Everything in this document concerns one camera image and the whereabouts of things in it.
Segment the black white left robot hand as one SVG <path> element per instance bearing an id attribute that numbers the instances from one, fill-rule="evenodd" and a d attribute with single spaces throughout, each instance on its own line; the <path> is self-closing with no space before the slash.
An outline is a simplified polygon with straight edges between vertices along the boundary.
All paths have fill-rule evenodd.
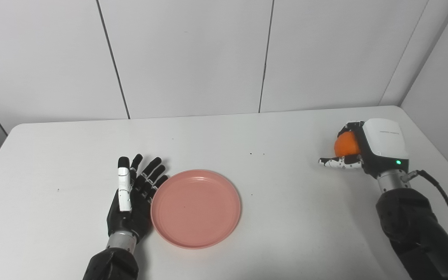
<path id="1" fill-rule="evenodd" d="M 141 154 L 137 154 L 132 161 L 125 156 L 118 160 L 118 186 L 107 215 L 109 236 L 118 231 L 128 231 L 139 242 L 152 227 L 151 205 L 156 192 L 169 176 L 160 157 L 139 171 L 143 159 Z"/>

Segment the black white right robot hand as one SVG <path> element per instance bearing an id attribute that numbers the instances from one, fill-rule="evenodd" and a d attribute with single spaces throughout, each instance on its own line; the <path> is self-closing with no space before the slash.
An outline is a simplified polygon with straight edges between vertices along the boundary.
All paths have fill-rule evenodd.
<path id="1" fill-rule="evenodd" d="M 335 157 L 322 157 L 321 166 L 363 170 L 377 179 L 389 171 L 409 171 L 410 158 L 400 125 L 391 119 L 347 122 L 334 143 Z"/>

